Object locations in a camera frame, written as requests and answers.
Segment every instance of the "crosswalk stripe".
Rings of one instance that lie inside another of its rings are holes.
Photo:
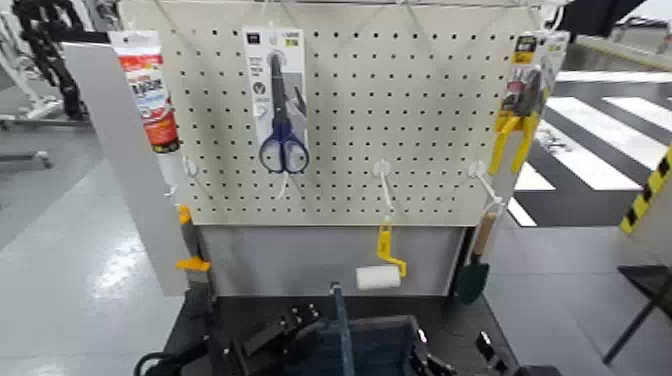
[[[520,206],[520,203],[518,200],[515,198],[511,197],[509,200],[509,213],[513,216],[513,218],[516,219],[516,222],[518,222],[519,225],[523,227],[535,227],[537,226],[537,222],[530,217],[529,214],[523,209],[522,206]]]
[[[558,74],[558,82],[672,82],[670,72],[603,72],[603,71],[563,71]]]
[[[661,128],[672,131],[672,111],[639,97],[606,97],[605,101]]]
[[[573,97],[551,97],[547,106],[630,158],[653,170],[667,147]]]
[[[555,187],[549,183],[534,167],[529,163],[523,163],[523,168],[518,175],[516,182],[516,191],[554,191]]]
[[[596,191],[639,190],[641,187],[602,158],[542,120],[535,136],[541,145],[551,146],[555,159]]]

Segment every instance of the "white pegboard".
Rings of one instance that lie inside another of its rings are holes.
[[[160,32],[182,151],[200,168],[178,191],[196,223],[379,224],[389,213],[372,173],[381,158],[395,224],[477,223],[486,194],[466,171],[490,160],[515,38],[532,28],[527,9],[122,4],[125,20]],[[240,35],[269,21],[306,34],[311,161],[281,200],[282,175],[257,160]]]

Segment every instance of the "wooden handle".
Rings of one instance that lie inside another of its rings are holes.
[[[481,225],[478,230],[478,235],[476,235],[476,240],[474,240],[474,248],[472,253],[476,256],[481,256],[485,251],[485,244],[488,242],[490,237],[490,231],[492,231],[492,226],[495,224],[495,219],[497,219],[497,214],[487,213],[481,219]]]

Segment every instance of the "yellow black warning stripe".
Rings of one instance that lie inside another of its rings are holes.
[[[649,179],[644,185],[644,190],[642,193],[638,194],[635,198],[635,201],[632,203],[630,210],[625,214],[623,220],[621,220],[621,230],[626,234],[631,234],[635,226],[642,219],[644,213],[651,206],[651,201],[656,193],[660,192],[660,189],[663,187],[667,179],[672,175],[670,170],[672,169],[672,147],[667,150],[667,154],[662,161],[658,164],[658,167],[651,173]]]

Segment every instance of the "yellow pliers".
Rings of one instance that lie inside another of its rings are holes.
[[[500,111],[500,117],[495,123],[497,131],[497,139],[495,146],[492,149],[492,159],[490,160],[490,167],[488,174],[495,175],[499,171],[499,166],[502,163],[502,154],[506,146],[506,141],[513,131],[523,131],[523,140],[516,150],[516,154],[511,163],[511,172],[516,174],[525,161],[527,150],[532,144],[534,131],[539,123],[539,104],[541,101],[541,71],[532,70],[527,78],[527,83],[520,94],[518,102],[514,104],[510,115],[507,116],[505,111]]]

